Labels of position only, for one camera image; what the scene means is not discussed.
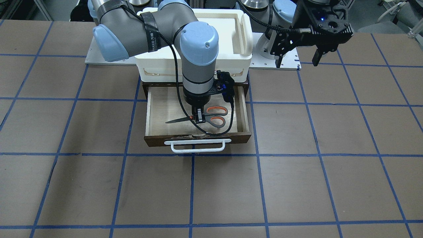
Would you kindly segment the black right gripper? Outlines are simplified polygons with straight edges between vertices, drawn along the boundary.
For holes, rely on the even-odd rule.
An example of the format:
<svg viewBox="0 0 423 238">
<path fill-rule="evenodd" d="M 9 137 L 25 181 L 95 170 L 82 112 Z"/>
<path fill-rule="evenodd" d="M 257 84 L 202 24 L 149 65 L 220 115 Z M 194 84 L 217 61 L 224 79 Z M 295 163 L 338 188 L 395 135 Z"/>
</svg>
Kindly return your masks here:
<svg viewBox="0 0 423 238">
<path fill-rule="evenodd" d="M 206 123 L 206 119 L 204 116 L 204 106 L 210 101 L 212 95 L 216 95 L 218 93 L 205 93 L 205 94 L 194 94 L 189 92 L 186 89 L 183 89 L 184 93 L 184 100 L 190 104 L 192 107 L 195 107 L 195 123 L 201 124 Z"/>
</svg>

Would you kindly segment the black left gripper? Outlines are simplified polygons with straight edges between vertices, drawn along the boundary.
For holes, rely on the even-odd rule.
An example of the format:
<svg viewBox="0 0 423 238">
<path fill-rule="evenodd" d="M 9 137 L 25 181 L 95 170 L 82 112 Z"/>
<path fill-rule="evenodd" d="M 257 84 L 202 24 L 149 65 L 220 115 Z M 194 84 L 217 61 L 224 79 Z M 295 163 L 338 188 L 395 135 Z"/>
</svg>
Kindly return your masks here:
<svg viewBox="0 0 423 238">
<path fill-rule="evenodd" d="M 269 53 L 278 56 L 276 68 L 282 63 L 282 56 L 296 47 L 314 46 L 317 49 L 313 56 L 313 66 L 318 66 L 322 56 L 335 52 L 339 45 L 345 44 L 352 38 L 354 32 L 345 19 L 332 20 L 320 18 L 317 25 L 311 23 L 303 28 L 282 28 L 280 25 L 273 28 L 276 35 L 271 40 Z"/>
</svg>

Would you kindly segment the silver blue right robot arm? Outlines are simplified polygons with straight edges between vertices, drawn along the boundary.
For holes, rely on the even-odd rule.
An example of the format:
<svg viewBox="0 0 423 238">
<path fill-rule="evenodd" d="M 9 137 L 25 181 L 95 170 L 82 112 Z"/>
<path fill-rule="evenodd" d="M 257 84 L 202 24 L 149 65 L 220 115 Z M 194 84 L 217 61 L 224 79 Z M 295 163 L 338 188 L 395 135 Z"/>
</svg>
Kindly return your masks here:
<svg viewBox="0 0 423 238">
<path fill-rule="evenodd" d="M 164 0 L 156 12 L 137 15 L 127 0 L 89 0 L 96 22 L 94 39 L 107 62 L 127 60 L 169 46 L 181 57 L 184 99 L 192 106 L 192 119 L 206 121 L 204 106 L 210 100 L 218 56 L 219 36 L 199 21 L 183 0 Z"/>
</svg>

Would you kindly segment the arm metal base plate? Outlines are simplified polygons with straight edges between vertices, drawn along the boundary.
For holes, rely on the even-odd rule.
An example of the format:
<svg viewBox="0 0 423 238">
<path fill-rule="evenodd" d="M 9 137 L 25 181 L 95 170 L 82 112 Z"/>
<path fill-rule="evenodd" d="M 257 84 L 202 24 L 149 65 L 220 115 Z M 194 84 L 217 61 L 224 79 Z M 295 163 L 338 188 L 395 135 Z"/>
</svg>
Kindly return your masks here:
<svg viewBox="0 0 423 238">
<path fill-rule="evenodd" d="M 301 63 L 298 56 L 297 48 L 287 52 L 282 58 L 281 66 L 276 67 L 276 63 L 279 57 L 274 57 L 274 59 L 268 59 L 263 57 L 261 53 L 262 50 L 258 50 L 256 44 L 262 33 L 252 33 L 253 36 L 253 50 L 252 50 L 252 59 L 250 63 L 251 69 L 264 69 L 264 70 L 300 70 Z"/>
<path fill-rule="evenodd" d="M 88 65 L 104 65 L 104 66 L 136 66 L 135 57 L 130 57 L 128 59 L 107 62 L 104 60 L 104 57 L 101 54 L 101 51 L 96 43 L 95 38 L 92 38 L 89 50 L 87 52 L 85 64 Z"/>
</svg>

